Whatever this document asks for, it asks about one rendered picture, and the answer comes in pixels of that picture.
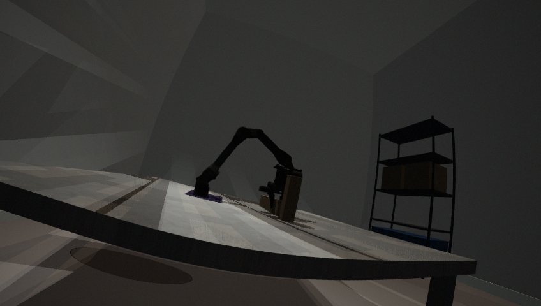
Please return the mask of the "brown wooden post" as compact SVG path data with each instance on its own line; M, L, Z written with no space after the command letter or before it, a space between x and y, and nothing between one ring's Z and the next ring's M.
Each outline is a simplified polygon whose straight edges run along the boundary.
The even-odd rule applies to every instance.
M299 199L302 178L293 175L287 176L283 200L279 213L282 221L294 222L297 203Z

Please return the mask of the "brown wooden board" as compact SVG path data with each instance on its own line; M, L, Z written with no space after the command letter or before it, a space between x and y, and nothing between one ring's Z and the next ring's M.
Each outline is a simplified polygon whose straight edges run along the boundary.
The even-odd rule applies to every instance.
M269 196L261 195L259 205L269 211L270 213L279 216L282 201L274 199L273 207L271 208L271 202Z

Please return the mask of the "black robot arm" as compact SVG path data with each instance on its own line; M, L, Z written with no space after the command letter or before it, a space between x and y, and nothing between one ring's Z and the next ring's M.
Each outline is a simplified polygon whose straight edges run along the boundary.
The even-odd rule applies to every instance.
M241 126L232 141L219 155L217 160L207 167L201 176L196 178L196 185L194 188L194 195L204 197L209 193L209 182L216 179L220 174L218 171L221 165L226 161L229 155L235 150L236 146L243 142L246 138L258 138L275 156L279 164L275 165L277 169L276 177L281 179L287 179L287 176L293 175L302 178L302 170L295 169L292 164L292 157L285 151L281 150L261 129L251 129ZM284 167L283 167L284 166ZM285 169L286 168L286 169ZM289 169L289 170L287 170Z

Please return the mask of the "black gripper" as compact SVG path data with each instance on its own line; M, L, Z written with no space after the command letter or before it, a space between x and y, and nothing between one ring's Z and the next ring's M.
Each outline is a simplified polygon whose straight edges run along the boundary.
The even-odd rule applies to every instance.
M274 193L277 193L277 194L281 194L280 196L280 199L279 200L283 200L283 194L284 194L284 190L285 190L285 185L286 185L286 179L283 179L283 178L275 178L274 180L274 187L273 189L269 188L269 187L265 187L265 186L260 186L259 187L259 191L263 191L263 192L267 192L267 194L269 195L269 198L270 198L270 207L272 208L273 207L273 204L274 204ZM277 191L275 191L277 190ZM279 192L281 191L281 192Z

